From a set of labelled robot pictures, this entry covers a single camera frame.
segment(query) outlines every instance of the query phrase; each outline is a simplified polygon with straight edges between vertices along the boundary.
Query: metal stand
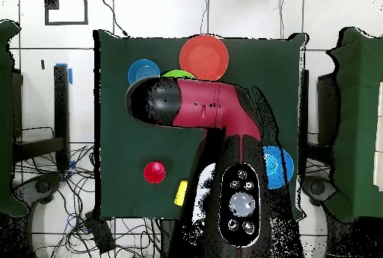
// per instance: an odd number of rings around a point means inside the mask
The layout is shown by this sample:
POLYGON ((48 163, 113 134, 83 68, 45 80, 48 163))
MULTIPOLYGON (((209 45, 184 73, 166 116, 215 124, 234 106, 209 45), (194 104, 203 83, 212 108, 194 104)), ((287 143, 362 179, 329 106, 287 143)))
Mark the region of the metal stand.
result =
MULTIPOLYGON (((55 137, 39 141, 16 142, 13 147, 13 162, 21 162, 34 157, 55 153, 57 169, 64 172, 69 169, 69 111, 67 68, 54 67, 55 77, 55 137)), ((14 70, 13 114, 15 118, 14 137, 21 136, 21 86, 22 75, 14 70)))

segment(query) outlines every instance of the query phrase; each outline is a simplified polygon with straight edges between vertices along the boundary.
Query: black device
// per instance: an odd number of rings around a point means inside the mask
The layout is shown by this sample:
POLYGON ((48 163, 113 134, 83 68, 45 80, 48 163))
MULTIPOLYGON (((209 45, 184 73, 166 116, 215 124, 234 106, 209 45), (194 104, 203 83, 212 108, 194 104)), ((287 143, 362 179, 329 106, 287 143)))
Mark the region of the black device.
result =
POLYGON ((90 211, 85 214, 85 226, 93 234, 99 253, 104 254, 116 248, 116 242, 113 239, 107 220, 90 211))

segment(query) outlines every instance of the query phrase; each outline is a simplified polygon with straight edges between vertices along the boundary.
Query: red plate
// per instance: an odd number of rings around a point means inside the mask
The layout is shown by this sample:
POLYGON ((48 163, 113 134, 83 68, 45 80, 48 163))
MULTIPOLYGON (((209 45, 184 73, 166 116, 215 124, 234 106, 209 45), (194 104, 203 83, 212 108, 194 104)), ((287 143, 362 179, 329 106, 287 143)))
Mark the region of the red plate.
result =
POLYGON ((224 44, 208 34, 189 39, 181 49, 181 69, 200 80, 217 81, 224 75, 228 63, 229 54, 224 44))

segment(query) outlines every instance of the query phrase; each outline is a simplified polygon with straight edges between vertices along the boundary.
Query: white tile wall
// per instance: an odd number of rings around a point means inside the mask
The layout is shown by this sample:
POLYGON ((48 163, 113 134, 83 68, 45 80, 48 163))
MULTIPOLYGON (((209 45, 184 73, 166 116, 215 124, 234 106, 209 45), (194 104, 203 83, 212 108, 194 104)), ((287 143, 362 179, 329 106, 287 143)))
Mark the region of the white tile wall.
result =
MULTIPOLYGON (((59 0, 59 3, 71 6, 64 7, 63 10, 50 10, 49 12, 67 12, 57 15, 56 19, 68 18, 71 21, 72 12, 79 13, 83 10, 83 0, 59 0)), ((113 30, 113 14, 102 0, 88 0, 89 25, 45 25, 44 0, 20 0, 20 12, 22 48, 93 48, 94 29, 113 30)))
POLYGON ((383 82, 380 82, 380 85, 379 85, 378 116, 383 116, 383 82))
MULTIPOLYGON (((19 22, 19 0, 0 0, 0 20, 19 22)), ((19 47, 19 35, 10 40, 10 48, 19 47)))
MULTIPOLYGON (((81 20, 84 5, 82 0, 59 0, 60 9, 50 10, 50 20, 81 20)), ((187 37, 200 33, 205 0, 105 0, 115 10, 117 23, 133 37, 187 37)), ((283 38, 296 32, 309 34, 308 49, 331 49, 337 43, 339 30, 345 26, 358 26, 367 33, 383 34, 382 0, 282 0, 284 23, 283 38)), ((10 41, 11 54, 15 67, 21 67, 24 75, 23 85, 23 126, 53 126, 53 66, 68 64, 73 69, 73 84, 70 89, 70 140, 72 142, 92 142, 94 140, 94 47, 92 31, 104 29, 123 36, 113 23, 113 14, 102 0, 88 0, 89 25, 45 25, 43 0, 0 0, 0 19, 19 21, 20 43, 16 36, 10 41), (45 69, 41 68, 41 59, 45 69)), ((202 24, 202 33, 207 33, 207 13, 202 24)), ((209 0, 209 32, 223 37, 281 38, 281 16, 279 0, 209 0)), ((318 76, 334 70, 334 63, 323 51, 306 52, 306 69, 310 71, 309 126, 308 131, 318 132, 316 110, 316 80, 318 76)), ((27 140, 48 138, 48 131, 25 132, 27 140)), ((316 135, 309 135, 315 142, 316 135)), ((72 149, 84 146, 74 144, 72 149)), ((33 174, 25 172, 26 180, 33 174)), ((94 182, 88 180, 85 188, 93 190, 94 182)), ((67 199, 67 208, 73 211, 73 194, 67 185, 60 190, 67 199)), ((85 212, 93 208, 94 194, 81 193, 85 212)), ((316 258, 323 251, 327 234, 325 213, 314 207, 308 197, 301 195, 301 207, 307 217, 299 222, 300 232, 304 234, 307 258, 316 258), (312 247, 319 247, 316 253, 312 247)), ((139 219, 123 219, 129 229, 141 224, 139 219)), ((62 233, 67 222, 64 202, 59 193, 46 206, 39 205, 33 223, 35 245, 56 245, 61 235, 36 233, 62 233)), ((116 232, 122 236, 118 244, 122 246, 140 245, 137 235, 132 235, 116 219, 116 232)), ((142 232, 143 227, 133 232, 142 232)), ((39 250, 46 255, 51 248, 39 250)), ((117 258, 129 258, 131 253, 121 251, 117 258)), ((73 255, 73 258, 89 258, 86 254, 73 255)))
MULTIPOLYGON (((284 0, 285 39, 301 32, 301 8, 302 0, 284 0)), ((280 23, 279 0, 210 0, 209 32, 222 37, 279 39, 280 23)))
POLYGON ((24 128, 55 125, 54 66, 67 64, 73 72, 68 84, 70 140, 94 141, 94 52, 93 50, 21 49, 22 125, 24 128), (41 67, 44 60, 45 69, 41 67))
MULTIPOLYGON (((188 37, 200 33, 205 0, 114 0, 117 24, 132 37, 188 37)), ((206 33, 207 14, 202 27, 206 33)), ((115 34, 123 37, 114 27, 115 34)))
POLYGON ((383 34, 383 0, 304 0, 304 31, 308 49, 332 49, 340 29, 358 27, 378 37, 383 34))

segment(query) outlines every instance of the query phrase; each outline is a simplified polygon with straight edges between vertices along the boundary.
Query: silver button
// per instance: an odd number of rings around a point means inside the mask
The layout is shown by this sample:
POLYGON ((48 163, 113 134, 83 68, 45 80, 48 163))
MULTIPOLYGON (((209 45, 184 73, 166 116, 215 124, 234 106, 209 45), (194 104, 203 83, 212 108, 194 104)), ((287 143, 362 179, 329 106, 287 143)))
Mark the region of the silver button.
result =
POLYGON ((239 181, 232 181, 230 184, 231 188, 239 188, 239 181))
POLYGON ((238 222, 235 220, 230 220, 228 226, 229 230, 236 230, 238 229, 238 222))
POLYGON ((251 190, 252 188, 253 188, 253 183, 250 182, 250 181, 247 181, 247 182, 245 183, 245 189, 247 189, 247 190, 251 190))
POLYGON ((255 205, 254 198, 245 192, 235 193, 229 202, 230 211, 240 218, 253 214, 255 205))
POLYGON ((248 174, 246 173, 246 171, 244 171, 244 170, 238 171, 238 177, 240 179, 246 179, 247 176, 248 176, 248 174))
POLYGON ((251 222, 244 222, 243 225, 243 230, 247 233, 247 234, 252 234, 254 232, 254 225, 251 223, 251 222))

